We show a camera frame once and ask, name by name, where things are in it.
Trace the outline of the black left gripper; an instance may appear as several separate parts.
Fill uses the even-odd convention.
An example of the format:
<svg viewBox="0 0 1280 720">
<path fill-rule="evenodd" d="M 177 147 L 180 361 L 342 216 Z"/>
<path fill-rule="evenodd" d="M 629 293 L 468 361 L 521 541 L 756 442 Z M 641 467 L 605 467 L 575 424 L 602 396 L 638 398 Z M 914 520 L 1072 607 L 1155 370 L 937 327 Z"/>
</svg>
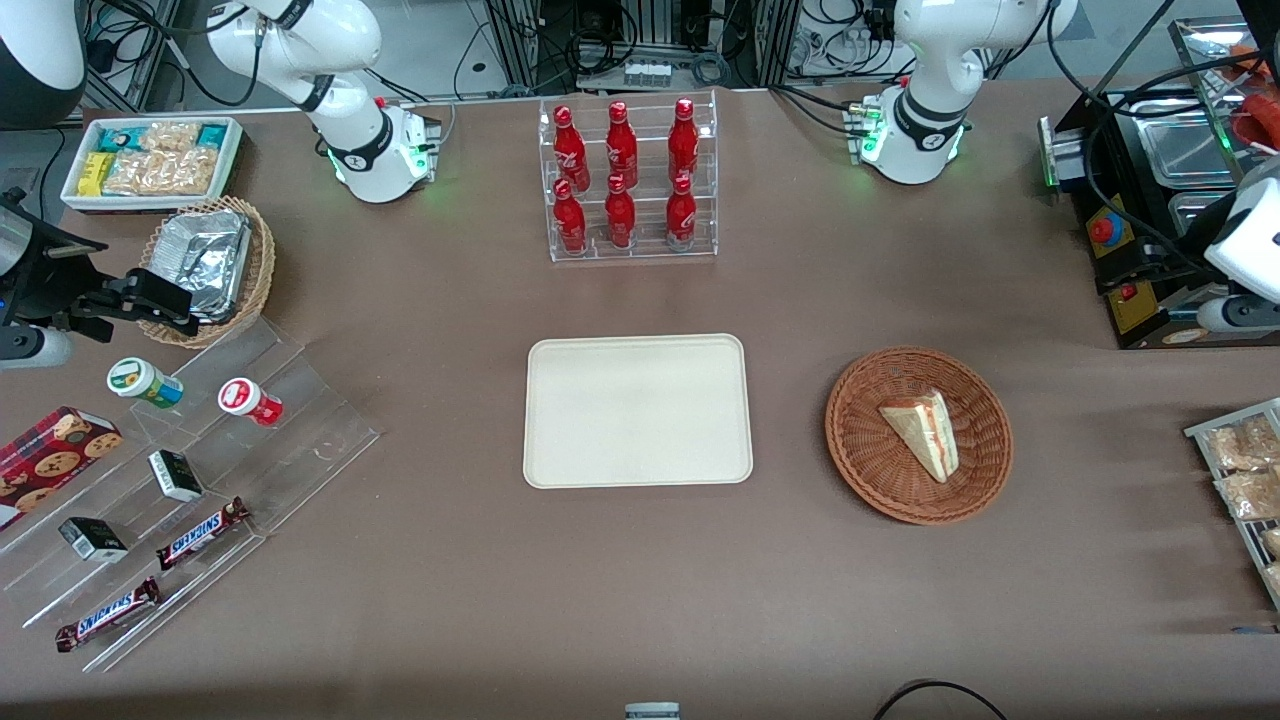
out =
<svg viewBox="0 0 1280 720">
<path fill-rule="evenodd" d="M 1217 282 L 1217 269 L 1206 259 L 1212 238 L 1176 238 L 1174 252 L 1155 238 L 1140 238 L 1144 254 L 1108 254 L 1097 259 L 1101 297 L 1135 297 L 1151 290 L 1151 284 L 1188 287 L 1192 290 Z"/>
</svg>

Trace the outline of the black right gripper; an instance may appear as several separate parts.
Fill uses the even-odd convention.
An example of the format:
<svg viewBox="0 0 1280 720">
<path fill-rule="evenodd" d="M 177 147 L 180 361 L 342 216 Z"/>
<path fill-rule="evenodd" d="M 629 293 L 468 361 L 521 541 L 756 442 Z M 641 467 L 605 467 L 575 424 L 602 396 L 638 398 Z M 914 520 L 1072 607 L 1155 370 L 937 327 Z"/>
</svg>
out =
<svg viewBox="0 0 1280 720">
<path fill-rule="evenodd" d="M 123 320 L 197 336 L 189 291 L 151 270 L 128 270 L 122 279 L 101 273 L 90 255 L 108 250 L 106 243 L 40 219 L 22 199 L 3 196 L 4 328 L 41 325 L 111 341 L 111 320 Z"/>
</svg>

